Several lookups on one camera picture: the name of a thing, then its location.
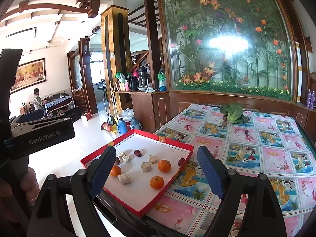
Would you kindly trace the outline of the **framed horse painting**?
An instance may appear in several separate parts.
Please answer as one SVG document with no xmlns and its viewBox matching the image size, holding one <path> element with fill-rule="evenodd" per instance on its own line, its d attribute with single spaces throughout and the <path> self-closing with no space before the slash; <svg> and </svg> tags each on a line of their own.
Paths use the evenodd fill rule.
<svg viewBox="0 0 316 237">
<path fill-rule="evenodd" d="M 44 58 L 18 66 L 16 79 L 10 92 L 15 93 L 47 80 L 46 61 Z"/>
</svg>

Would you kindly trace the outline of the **flower bamboo glass screen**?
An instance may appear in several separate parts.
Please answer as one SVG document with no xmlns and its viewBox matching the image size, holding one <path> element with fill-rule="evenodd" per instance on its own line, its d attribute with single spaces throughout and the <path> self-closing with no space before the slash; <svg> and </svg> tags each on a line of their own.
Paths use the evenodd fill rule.
<svg viewBox="0 0 316 237">
<path fill-rule="evenodd" d="M 295 100 L 295 46 L 281 0 L 162 5 L 173 90 Z"/>
</svg>

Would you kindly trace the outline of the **far table with cloth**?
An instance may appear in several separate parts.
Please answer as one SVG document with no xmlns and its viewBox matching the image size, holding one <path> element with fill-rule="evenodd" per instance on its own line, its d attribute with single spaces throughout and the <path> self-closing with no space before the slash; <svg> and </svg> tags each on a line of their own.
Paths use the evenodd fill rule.
<svg viewBox="0 0 316 237">
<path fill-rule="evenodd" d="M 60 93 L 58 95 L 59 97 L 56 97 L 54 100 L 49 100 L 44 106 L 46 115 L 49 118 L 74 108 L 72 96 L 66 93 Z"/>
</svg>

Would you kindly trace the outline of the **colourful fruit print tablecloth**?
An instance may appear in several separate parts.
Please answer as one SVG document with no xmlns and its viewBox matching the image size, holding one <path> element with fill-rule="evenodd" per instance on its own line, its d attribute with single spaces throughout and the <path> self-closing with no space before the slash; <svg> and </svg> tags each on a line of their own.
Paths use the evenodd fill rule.
<svg viewBox="0 0 316 237">
<path fill-rule="evenodd" d="M 266 174 L 287 236 L 294 236 L 315 206 L 315 148 L 292 117 L 247 110 L 244 115 L 248 123 L 222 126 L 224 115 L 218 107 L 192 104 L 156 134 L 195 149 L 206 146 L 213 157 L 243 176 Z M 193 154 L 148 217 L 186 236 L 203 236 L 220 202 Z"/>
</svg>

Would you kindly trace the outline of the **green label water bottle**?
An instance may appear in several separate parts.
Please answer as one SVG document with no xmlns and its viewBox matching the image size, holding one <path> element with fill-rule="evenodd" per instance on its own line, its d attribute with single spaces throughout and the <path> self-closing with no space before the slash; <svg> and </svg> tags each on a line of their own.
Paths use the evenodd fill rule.
<svg viewBox="0 0 316 237">
<path fill-rule="evenodd" d="M 158 81 L 159 91 L 166 91 L 166 74 L 164 69 L 159 70 Z"/>
</svg>

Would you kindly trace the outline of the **purple spray bottle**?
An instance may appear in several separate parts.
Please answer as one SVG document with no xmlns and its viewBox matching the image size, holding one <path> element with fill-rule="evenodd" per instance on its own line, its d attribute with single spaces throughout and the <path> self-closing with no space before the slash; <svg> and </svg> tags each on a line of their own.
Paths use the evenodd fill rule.
<svg viewBox="0 0 316 237">
<path fill-rule="evenodd" d="M 306 98 L 306 107 L 309 109 L 311 108 L 311 95 L 312 95 L 312 92 L 311 92 L 311 89 L 309 89 L 307 98 Z"/>
<path fill-rule="evenodd" d="M 315 104 L 315 92 L 312 91 L 312 93 L 311 93 L 310 105 L 309 105 L 309 108 L 310 108 L 311 110 L 314 108 L 314 104 Z"/>
</svg>

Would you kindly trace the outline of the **orange tangerine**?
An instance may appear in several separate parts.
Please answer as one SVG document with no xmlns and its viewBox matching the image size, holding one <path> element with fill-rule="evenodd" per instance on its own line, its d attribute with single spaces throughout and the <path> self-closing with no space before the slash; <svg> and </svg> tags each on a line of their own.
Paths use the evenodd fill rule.
<svg viewBox="0 0 316 237">
<path fill-rule="evenodd" d="M 150 186 L 153 189 L 161 189 L 164 186 L 165 182 L 162 177 L 154 176 L 150 179 Z"/>
<path fill-rule="evenodd" d="M 110 175 L 113 177 L 118 177 L 122 174 L 122 169 L 118 165 L 114 165 L 110 171 Z"/>
<path fill-rule="evenodd" d="M 157 165 L 158 169 L 163 173 L 168 173 L 171 170 L 171 163 L 167 160 L 161 160 Z"/>
</svg>

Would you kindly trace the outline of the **seated person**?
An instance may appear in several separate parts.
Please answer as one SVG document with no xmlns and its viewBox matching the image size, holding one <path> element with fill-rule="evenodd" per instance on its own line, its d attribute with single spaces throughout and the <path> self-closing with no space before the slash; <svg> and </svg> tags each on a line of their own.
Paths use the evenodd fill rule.
<svg viewBox="0 0 316 237">
<path fill-rule="evenodd" d="M 36 110 L 42 109 L 45 110 L 44 106 L 47 103 L 47 100 L 42 100 L 39 96 L 39 89 L 34 89 L 34 96 L 33 96 L 33 105 Z"/>
</svg>

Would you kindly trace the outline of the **dark red jujube date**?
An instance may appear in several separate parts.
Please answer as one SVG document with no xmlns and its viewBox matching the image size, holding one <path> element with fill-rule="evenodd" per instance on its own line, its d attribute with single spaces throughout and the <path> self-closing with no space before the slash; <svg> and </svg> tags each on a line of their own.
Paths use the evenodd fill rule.
<svg viewBox="0 0 316 237">
<path fill-rule="evenodd" d="M 141 157 L 142 153 L 140 152 L 140 150 L 135 150 L 134 151 L 134 155 L 137 156 L 137 157 Z"/>
</svg>

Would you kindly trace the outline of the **black thermos pot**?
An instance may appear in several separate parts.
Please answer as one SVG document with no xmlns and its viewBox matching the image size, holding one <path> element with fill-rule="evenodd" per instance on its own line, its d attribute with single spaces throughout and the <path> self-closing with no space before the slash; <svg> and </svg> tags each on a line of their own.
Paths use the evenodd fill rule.
<svg viewBox="0 0 316 237">
<path fill-rule="evenodd" d="M 137 70 L 138 72 L 138 81 L 139 81 L 139 86 L 147 86 L 150 83 L 150 77 L 147 73 L 147 67 L 145 66 L 140 66 Z"/>
</svg>

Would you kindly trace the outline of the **red white shallow box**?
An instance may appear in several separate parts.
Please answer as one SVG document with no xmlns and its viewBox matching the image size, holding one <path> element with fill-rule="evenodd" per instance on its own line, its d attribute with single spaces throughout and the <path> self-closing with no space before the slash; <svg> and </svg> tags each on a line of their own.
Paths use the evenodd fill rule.
<svg viewBox="0 0 316 237">
<path fill-rule="evenodd" d="M 104 191 L 116 199 L 121 205 L 138 217 L 144 216 L 176 179 L 185 164 L 178 165 L 181 158 L 185 163 L 193 154 L 193 146 L 165 139 L 160 141 L 159 136 L 141 130 L 130 130 L 109 143 L 116 149 L 115 157 L 120 152 L 130 155 L 129 163 L 121 162 L 119 167 L 122 173 L 128 173 L 131 183 L 122 185 L 118 177 L 109 176 L 103 187 Z M 141 157 L 134 155 L 135 150 L 140 150 Z M 157 156 L 157 160 L 167 160 L 171 163 L 171 170 L 168 173 L 161 172 L 157 165 L 151 165 L 150 172 L 143 172 L 141 163 L 148 162 L 149 155 Z M 165 184 L 161 189 L 153 189 L 150 186 L 150 179 L 154 176 L 163 178 Z"/>
</svg>

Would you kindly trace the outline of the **grey blue thermos flask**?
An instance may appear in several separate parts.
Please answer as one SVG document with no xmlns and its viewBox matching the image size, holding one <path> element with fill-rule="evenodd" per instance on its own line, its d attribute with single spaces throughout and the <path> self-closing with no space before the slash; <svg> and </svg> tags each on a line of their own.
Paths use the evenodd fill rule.
<svg viewBox="0 0 316 237">
<path fill-rule="evenodd" d="M 140 124 L 140 122 L 137 120 L 136 117 L 133 117 L 130 121 L 130 128 L 132 130 L 136 129 L 136 130 L 142 130 L 142 126 Z"/>
</svg>

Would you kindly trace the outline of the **green bok choy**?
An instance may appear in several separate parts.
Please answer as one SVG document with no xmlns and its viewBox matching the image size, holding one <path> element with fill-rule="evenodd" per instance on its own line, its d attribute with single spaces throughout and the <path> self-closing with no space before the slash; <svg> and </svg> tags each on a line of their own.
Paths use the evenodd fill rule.
<svg viewBox="0 0 316 237">
<path fill-rule="evenodd" d="M 224 104 L 220 112 L 227 115 L 227 122 L 231 124 L 248 123 L 250 120 L 244 115 L 243 107 L 238 103 Z"/>
</svg>

